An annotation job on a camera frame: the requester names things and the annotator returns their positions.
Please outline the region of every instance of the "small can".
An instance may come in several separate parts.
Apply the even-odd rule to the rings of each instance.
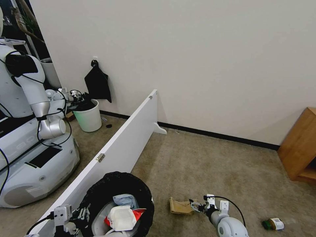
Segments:
[[[280,218],[270,218],[266,221],[263,221],[262,226],[266,230],[282,230],[284,229],[284,223]]]

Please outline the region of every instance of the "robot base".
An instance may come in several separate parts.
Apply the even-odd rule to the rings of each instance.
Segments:
[[[69,133],[45,144],[63,142]],[[46,197],[58,188],[79,163],[78,145],[70,138],[60,146],[39,144],[10,166],[10,175],[0,196],[0,206],[16,208]],[[6,172],[0,175],[4,179]]]

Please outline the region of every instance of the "white board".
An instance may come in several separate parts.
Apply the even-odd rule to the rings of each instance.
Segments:
[[[57,206],[71,204],[72,208],[76,209],[87,190],[106,173],[131,172],[151,134],[153,132],[167,134],[166,130],[157,124],[157,96],[157,90],[153,90],[41,219]],[[101,153],[105,156],[101,162],[98,162],[96,158]],[[49,237],[52,236],[53,226],[53,221],[45,221],[37,225],[31,233],[39,233],[40,237]]]

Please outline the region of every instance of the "black trash bin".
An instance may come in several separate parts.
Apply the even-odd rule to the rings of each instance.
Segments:
[[[74,212],[73,217],[78,217],[82,210],[89,211],[89,220],[72,220],[81,230],[83,237],[92,237],[92,223],[100,211],[113,201],[113,196],[131,194],[137,200],[140,208],[146,208],[138,220],[139,225],[135,237],[144,237],[148,234],[154,216],[154,204],[147,185],[130,173],[112,172],[104,175],[102,179],[89,188],[87,194]]]

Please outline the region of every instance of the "green bottle cap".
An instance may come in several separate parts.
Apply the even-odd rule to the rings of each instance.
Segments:
[[[262,224],[263,228],[265,228],[267,230],[271,229],[271,224],[269,221],[263,221],[261,224]]]

